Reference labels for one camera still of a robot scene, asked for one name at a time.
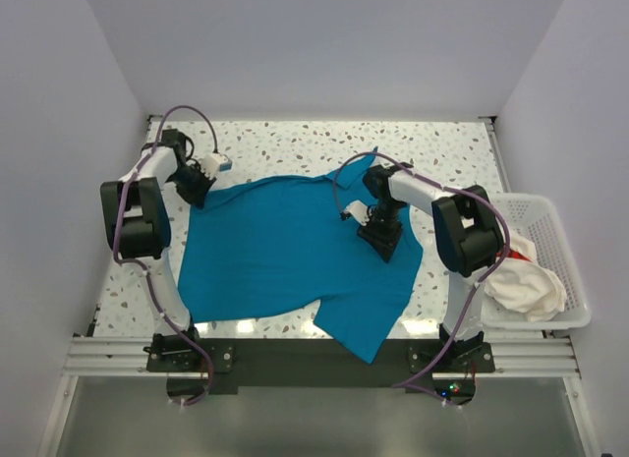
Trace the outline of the blue polo t shirt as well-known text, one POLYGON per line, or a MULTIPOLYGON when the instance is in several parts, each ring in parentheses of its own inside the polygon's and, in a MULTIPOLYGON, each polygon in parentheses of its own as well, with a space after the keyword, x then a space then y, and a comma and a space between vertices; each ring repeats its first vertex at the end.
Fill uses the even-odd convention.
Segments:
POLYGON ((371 363, 410 301, 424 254, 407 210, 390 260, 341 219, 339 201, 374 204, 362 181, 372 162, 209 193, 190 213, 178 280, 192 318, 267 317, 318 303, 314 324, 371 363))

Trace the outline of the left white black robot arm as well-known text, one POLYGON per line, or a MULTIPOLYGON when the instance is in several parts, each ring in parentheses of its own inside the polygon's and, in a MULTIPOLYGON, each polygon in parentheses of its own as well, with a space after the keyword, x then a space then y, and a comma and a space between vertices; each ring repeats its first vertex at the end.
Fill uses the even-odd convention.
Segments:
POLYGON ((220 172, 232 161, 213 151, 203 160, 187 150, 192 139, 171 129, 142 147, 139 161, 123 177, 101 184, 99 192, 107 243, 114 261, 139 278, 154 332, 187 333, 194 327, 172 271, 172 228, 162 189, 171 183, 188 205, 202 208, 220 172))

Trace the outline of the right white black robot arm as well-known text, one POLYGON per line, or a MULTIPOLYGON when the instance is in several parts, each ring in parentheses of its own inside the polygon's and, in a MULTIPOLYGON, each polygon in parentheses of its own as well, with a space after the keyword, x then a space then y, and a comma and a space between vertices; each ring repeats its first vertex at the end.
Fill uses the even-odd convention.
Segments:
POLYGON ((359 223, 358 236, 386 262, 401 244, 402 210, 411 206, 431 217, 436 250, 449 271, 447 310, 440 325, 444 342, 437 348, 437 357, 445 369, 460 371, 473 359, 468 342, 481 338, 481 275, 489 272, 505 247, 498 214, 486 190, 475 185, 448 192, 420 177, 408 163, 374 165, 363 184, 375 204, 355 200, 342 215, 359 223))

